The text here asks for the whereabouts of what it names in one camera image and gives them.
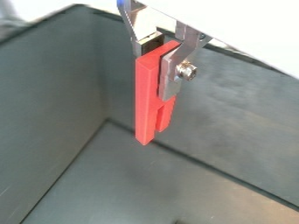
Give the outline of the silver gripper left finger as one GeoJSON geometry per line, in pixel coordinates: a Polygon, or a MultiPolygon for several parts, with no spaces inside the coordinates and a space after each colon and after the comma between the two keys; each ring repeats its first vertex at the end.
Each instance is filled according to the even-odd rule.
{"type": "Polygon", "coordinates": [[[165,44],[165,35],[153,19],[155,13],[138,0],[116,0],[116,7],[128,30],[134,55],[141,57],[165,44]]]}

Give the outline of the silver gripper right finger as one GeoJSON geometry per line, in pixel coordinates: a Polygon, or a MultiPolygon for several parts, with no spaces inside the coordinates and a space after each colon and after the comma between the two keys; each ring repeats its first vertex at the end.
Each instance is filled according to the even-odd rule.
{"type": "Polygon", "coordinates": [[[181,92],[183,80],[191,81],[197,76],[198,67],[189,57],[213,40],[211,36],[182,22],[177,22],[175,37],[182,43],[162,57],[161,64],[159,97],[163,101],[181,92]]]}

